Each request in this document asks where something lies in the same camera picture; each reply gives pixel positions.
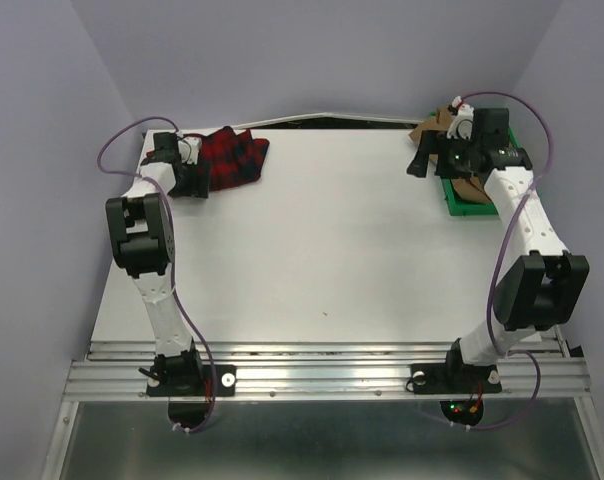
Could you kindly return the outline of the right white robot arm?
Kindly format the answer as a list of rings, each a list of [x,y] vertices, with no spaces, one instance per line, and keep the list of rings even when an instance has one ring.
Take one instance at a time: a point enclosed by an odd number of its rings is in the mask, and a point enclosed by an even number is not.
[[[408,174],[423,178],[433,163],[440,178],[477,179],[505,228],[486,318],[456,341],[442,366],[445,384],[464,390],[477,380],[477,367],[495,363],[536,331],[567,323],[590,266],[551,225],[530,156],[511,140],[508,109],[474,108],[455,99],[435,117],[445,123],[419,126]]]

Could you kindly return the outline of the tan brown skirt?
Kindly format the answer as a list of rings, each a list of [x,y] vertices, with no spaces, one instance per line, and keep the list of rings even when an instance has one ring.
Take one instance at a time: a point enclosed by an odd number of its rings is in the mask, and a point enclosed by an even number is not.
[[[409,139],[419,154],[429,151],[428,162],[435,166],[437,176],[452,190],[452,194],[446,195],[449,203],[489,207],[492,202],[479,180],[470,173],[460,173],[455,166],[454,155],[459,153],[462,145],[458,139],[449,136],[454,113],[450,106],[437,107],[412,129]]]

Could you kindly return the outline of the red plaid skirt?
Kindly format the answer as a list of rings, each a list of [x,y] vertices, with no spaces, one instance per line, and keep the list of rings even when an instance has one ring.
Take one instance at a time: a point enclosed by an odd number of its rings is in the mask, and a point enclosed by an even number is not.
[[[261,178],[270,141],[254,138],[250,130],[237,133],[225,126],[217,131],[202,135],[187,134],[199,138],[196,173],[209,179],[209,191],[221,191],[257,182]]]

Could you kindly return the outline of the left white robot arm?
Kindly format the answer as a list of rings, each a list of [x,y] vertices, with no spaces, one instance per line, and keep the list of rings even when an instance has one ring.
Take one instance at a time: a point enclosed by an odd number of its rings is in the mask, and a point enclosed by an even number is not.
[[[179,131],[152,136],[153,148],[133,174],[131,187],[106,201],[105,211],[116,265],[133,280],[151,324],[153,364],[141,368],[152,397],[204,395],[210,372],[202,366],[193,335],[175,298],[174,229],[165,195],[207,194],[198,179],[200,142]]]

